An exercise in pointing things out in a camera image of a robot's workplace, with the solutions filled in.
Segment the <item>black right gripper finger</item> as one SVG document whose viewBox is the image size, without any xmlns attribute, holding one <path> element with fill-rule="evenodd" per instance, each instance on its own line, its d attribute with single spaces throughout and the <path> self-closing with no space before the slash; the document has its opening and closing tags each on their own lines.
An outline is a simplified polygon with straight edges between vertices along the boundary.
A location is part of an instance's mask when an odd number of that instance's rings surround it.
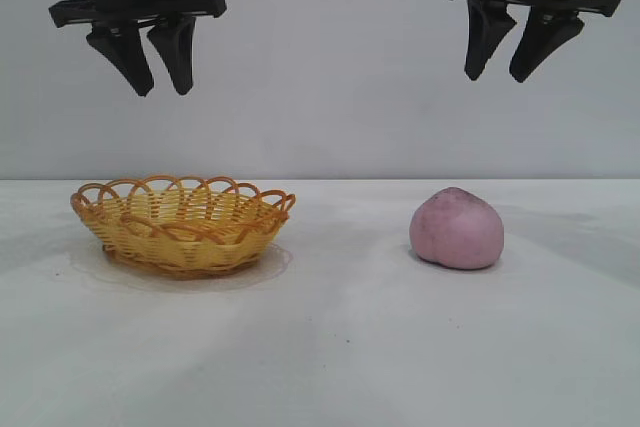
<svg viewBox="0 0 640 427">
<path fill-rule="evenodd" d="M 517 82 L 523 83 L 558 48 L 577 37 L 583 28 L 584 22 L 577 11 L 532 7 L 511 59 L 509 73 Z"/>
<path fill-rule="evenodd" d="M 504 37 L 516 25 L 508 4 L 498 0 L 467 0 L 468 45 L 464 71 L 476 81 Z"/>
</svg>

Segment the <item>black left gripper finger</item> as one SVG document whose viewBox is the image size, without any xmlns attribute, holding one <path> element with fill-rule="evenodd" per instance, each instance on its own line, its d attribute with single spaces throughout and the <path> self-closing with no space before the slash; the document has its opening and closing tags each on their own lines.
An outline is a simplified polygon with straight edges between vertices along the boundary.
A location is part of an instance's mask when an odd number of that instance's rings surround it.
<svg viewBox="0 0 640 427">
<path fill-rule="evenodd" d="M 158 52 L 179 95 L 193 88 L 193 36 L 196 18 L 179 15 L 156 24 L 147 38 Z"/>
<path fill-rule="evenodd" d="M 139 96 L 146 96 L 154 87 L 136 24 L 94 23 L 86 40 L 122 74 Z"/>
</svg>

